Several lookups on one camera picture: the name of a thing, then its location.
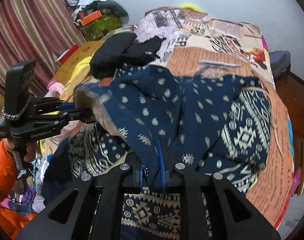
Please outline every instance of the striped curtain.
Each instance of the striped curtain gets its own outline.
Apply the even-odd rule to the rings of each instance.
[[[30,90],[44,95],[57,71],[55,60],[85,40],[70,18],[67,0],[2,0],[0,2],[0,92],[8,67],[37,59]]]

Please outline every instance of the navy blue cloth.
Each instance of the navy blue cloth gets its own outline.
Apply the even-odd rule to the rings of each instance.
[[[97,95],[122,139],[145,165],[150,189],[162,187],[154,143],[160,139],[168,142],[178,162],[197,168],[206,159],[200,167],[203,173],[229,169],[227,175],[234,171],[230,178],[242,180],[264,168],[270,144],[269,104],[261,92],[241,91],[262,88],[258,78],[174,77],[153,65],[124,66],[116,76],[109,87],[84,83],[76,90]],[[249,180],[241,183],[248,188]]]
[[[149,188],[162,188],[160,139],[178,162],[201,173],[219,171],[247,192],[265,166],[270,145],[269,103],[262,92],[241,90],[262,88],[257,78],[173,77],[158,66],[124,67],[116,77],[109,87],[81,84],[79,88],[105,107],[122,138],[111,136],[96,122],[62,141],[45,173],[46,202],[81,174],[95,176],[117,165],[130,149],[143,162]],[[179,194],[147,188],[142,192],[124,195],[121,239],[179,239]]]

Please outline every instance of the black handle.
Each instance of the black handle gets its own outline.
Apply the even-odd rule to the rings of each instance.
[[[16,163],[16,168],[21,170],[27,170],[30,166],[29,163],[27,163],[24,160],[24,156],[27,154],[26,151],[26,145],[25,144],[15,144],[15,148],[13,150],[13,156]]]

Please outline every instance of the pink slipper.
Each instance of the pink slipper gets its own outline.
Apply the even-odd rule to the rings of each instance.
[[[301,183],[301,171],[302,169],[301,167],[299,167],[294,173],[292,187],[291,187],[291,196],[295,194],[295,191],[297,190],[298,186]]]

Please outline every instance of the orange box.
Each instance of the orange box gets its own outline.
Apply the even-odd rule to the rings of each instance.
[[[89,24],[90,22],[93,22],[94,20],[100,18],[102,16],[101,11],[95,11],[87,16],[85,16],[82,20],[81,20],[81,24],[83,26]]]

